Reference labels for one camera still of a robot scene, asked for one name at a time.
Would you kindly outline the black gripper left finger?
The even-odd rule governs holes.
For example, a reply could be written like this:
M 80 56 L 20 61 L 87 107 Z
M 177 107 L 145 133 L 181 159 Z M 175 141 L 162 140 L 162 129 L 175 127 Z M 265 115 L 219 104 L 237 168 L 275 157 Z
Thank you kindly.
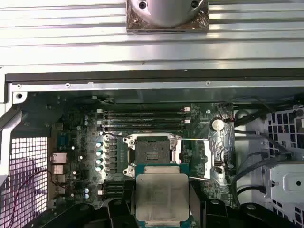
M 135 181 L 124 183 L 122 197 L 109 201 L 107 209 L 112 228 L 135 228 L 136 219 L 131 212 L 135 193 Z

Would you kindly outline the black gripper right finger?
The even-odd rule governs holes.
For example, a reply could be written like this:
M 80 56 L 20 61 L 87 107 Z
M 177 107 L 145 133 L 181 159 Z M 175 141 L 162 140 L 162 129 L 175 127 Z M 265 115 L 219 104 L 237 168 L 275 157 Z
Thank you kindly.
M 223 228 L 228 222 L 226 204 L 210 198 L 199 181 L 190 182 L 190 211 L 199 228 Z

